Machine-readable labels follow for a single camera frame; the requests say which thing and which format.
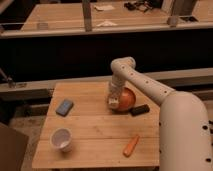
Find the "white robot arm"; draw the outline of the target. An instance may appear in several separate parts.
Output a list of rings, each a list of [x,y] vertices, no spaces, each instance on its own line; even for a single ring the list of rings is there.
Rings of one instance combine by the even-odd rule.
[[[159,171],[213,171],[209,117],[193,93],[177,91],[135,70],[132,57],[114,59],[108,107],[117,110],[128,81],[160,107]]]

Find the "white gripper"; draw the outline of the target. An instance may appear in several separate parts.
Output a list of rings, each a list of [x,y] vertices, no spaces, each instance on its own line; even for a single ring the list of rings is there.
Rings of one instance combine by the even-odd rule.
[[[124,86],[117,86],[112,82],[109,83],[109,95],[107,98],[108,107],[110,109],[117,109],[119,107],[120,97]]]

